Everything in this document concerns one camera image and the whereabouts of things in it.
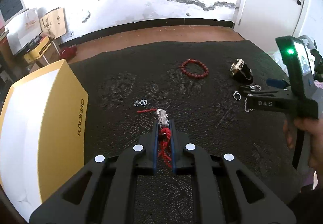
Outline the right hand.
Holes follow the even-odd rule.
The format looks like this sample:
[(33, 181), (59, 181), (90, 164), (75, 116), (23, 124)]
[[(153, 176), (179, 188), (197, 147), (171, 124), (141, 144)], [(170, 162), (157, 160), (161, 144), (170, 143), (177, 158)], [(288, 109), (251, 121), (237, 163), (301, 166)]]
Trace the right hand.
[(283, 126), (288, 148), (294, 150), (293, 167), (301, 174), (316, 172), (318, 188), (322, 188), (322, 117), (293, 118), (286, 116)]

